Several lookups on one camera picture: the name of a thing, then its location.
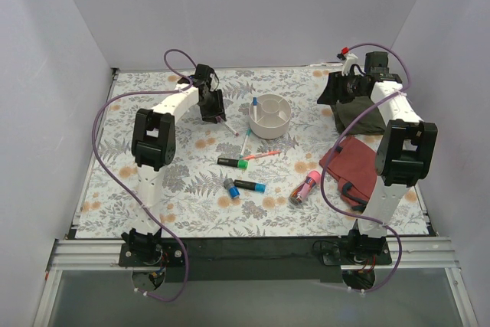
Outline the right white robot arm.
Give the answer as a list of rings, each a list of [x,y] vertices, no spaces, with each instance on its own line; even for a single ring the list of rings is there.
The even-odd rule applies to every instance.
[[[391,231],[389,223],[402,197],[427,176],[438,133],[436,125],[423,121],[410,105],[406,97],[410,81],[390,72],[388,58],[393,54],[378,45],[366,54],[364,66],[359,67],[353,50],[343,48],[337,56],[342,69],[329,75],[317,100],[319,104],[333,105],[366,96],[373,104],[353,122],[379,110],[386,125],[374,157],[377,177],[373,194],[339,244],[340,255],[359,264],[368,260],[391,262],[386,239]]]

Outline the blue-capped white pen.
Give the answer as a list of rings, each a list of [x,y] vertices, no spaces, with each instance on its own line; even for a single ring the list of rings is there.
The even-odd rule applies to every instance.
[[[252,118],[253,121],[256,122],[258,117],[258,99],[256,97],[253,98],[252,106],[253,106]]]

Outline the purple-capped white pen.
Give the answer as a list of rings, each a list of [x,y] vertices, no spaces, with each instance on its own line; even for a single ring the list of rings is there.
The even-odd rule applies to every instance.
[[[222,124],[228,131],[230,131],[234,136],[239,136],[239,133],[233,129],[225,120],[223,120],[220,116],[217,116],[217,121]]]

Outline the white round compartment organizer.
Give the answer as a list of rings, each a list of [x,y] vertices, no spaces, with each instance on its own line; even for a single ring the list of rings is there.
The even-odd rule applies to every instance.
[[[263,94],[258,99],[258,117],[252,118],[253,106],[249,106],[249,125],[252,132],[261,139],[277,139],[289,130],[292,116],[289,102],[275,94]]]

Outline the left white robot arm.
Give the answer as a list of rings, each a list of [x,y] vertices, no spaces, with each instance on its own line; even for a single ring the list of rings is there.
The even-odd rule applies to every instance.
[[[215,70],[205,64],[195,67],[190,77],[178,81],[172,94],[151,109],[136,113],[131,152],[137,165],[137,197],[142,202],[132,229],[122,234],[130,253],[145,265],[156,265],[165,254],[160,239],[162,229],[153,220],[154,207],[162,198],[164,167],[170,165],[177,149],[176,123],[193,106],[198,106],[206,123],[226,120],[223,94],[217,88]]]

